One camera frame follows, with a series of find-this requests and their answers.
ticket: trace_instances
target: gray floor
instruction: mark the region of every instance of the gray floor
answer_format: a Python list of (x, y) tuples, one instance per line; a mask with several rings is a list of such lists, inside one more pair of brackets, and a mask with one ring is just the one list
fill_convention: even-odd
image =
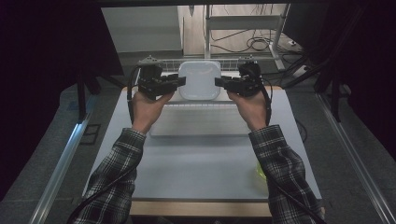
[[(179, 52), (176, 54), (144, 52), (139, 55), (121, 55), (125, 76), (115, 78), (125, 82), (131, 72), (133, 62), (149, 54), (157, 58), (181, 57)], [(274, 65), (270, 63), (265, 67), (268, 72), (275, 70)], [(106, 126), (119, 98), (120, 88), (101, 78), (98, 79), (102, 91), (98, 95), (98, 101), (89, 122), (90, 125), (101, 125), (98, 138), (93, 145), (78, 146), (64, 182), (49, 210), (46, 223), (65, 223), (68, 215), (77, 206), (96, 152), (106, 132)], [(287, 94), (295, 118), (307, 129), (308, 136), (304, 145), (324, 199), (327, 222), (383, 223), (319, 104), (318, 97), (312, 88), (315, 79), (316, 77), (309, 78), (287, 90)], [(26, 164), (5, 199), (0, 202), (0, 223), (28, 223), (47, 186), (78, 119), (76, 86), (66, 89), (60, 101), (61, 105), (57, 114), (35, 154)], [(340, 116), (349, 138), (359, 151), (369, 173), (375, 179), (394, 213), (394, 208), (396, 208), (395, 161), (354, 115), (347, 105), (347, 98), (340, 102)], [(90, 141), (89, 136), (81, 139), (81, 142)], [(265, 223), (264, 220), (244, 220), (237, 223), (258, 223), (255, 221)], [(195, 219), (189, 222), (205, 223), (205, 220)]]

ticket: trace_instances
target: dark background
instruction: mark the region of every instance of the dark background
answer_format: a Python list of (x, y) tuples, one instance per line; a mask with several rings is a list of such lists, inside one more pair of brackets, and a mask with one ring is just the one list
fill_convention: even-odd
[[(81, 3), (0, 1), (1, 199), (50, 125), (60, 93), (76, 83), (76, 73), (87, 82), (101, 74), (122, 75), (99, 6)], [(327, 56), (338, 37), (332, 31), (349, 7), (346, 2), (329, 5), (316, 36), (317, 46), (327, 48), (317, 50), (313, 61)], [(351, 89), (349, 104), (393, 158), (395, 11), (392, 1), (371, 1), (336, 63)]]

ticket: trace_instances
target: wall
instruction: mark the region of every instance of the wall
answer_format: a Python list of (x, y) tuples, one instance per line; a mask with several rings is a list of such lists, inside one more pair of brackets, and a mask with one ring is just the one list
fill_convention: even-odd
[(181, 50), (177, 7), (102, 8), (118, 53)]

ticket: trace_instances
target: person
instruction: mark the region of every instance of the person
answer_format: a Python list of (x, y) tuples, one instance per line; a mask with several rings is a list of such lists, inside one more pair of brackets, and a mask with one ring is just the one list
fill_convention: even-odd
[[(271, 175), (292, 197), (319, 215), (318, 200), (305, 181), (303, 161), (287, 145), (278, 125), (266, 125), (265, 100), (262, 94), (258, 92), (252, 97), (242, 97), (233, 92), (227, 93), (251, 130), (248, 137), (264, 172)], [(173, 93), (170, 93), (152, 101), (139, 91), (134, 94), (132, 128), (122, 129), (111, 152), (90, 177), (84, 198), (107, 186), (126, 169), (137, 166), (138, 158), (144, 151), (146, 133), (172, 96)], [(74, 223), (124, 223), (131, 208), (135, 178), (136, 169), (88, 204), (74, 219)], [(311, 216), (279, 192), (271, 180), (267, 182), (273, 223), (316, 223)]]

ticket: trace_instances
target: white container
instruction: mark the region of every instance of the white container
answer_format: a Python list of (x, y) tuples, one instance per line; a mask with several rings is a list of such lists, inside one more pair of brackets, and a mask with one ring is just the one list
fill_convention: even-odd
[(215, 86), (215, 77), (221, 77), (220, 62), (184, 62), (178, 68), (178, 76), (186, 77), (186, 85), (178, 88), (186, 100), (213, 100), (219, 96), (220, 87)]

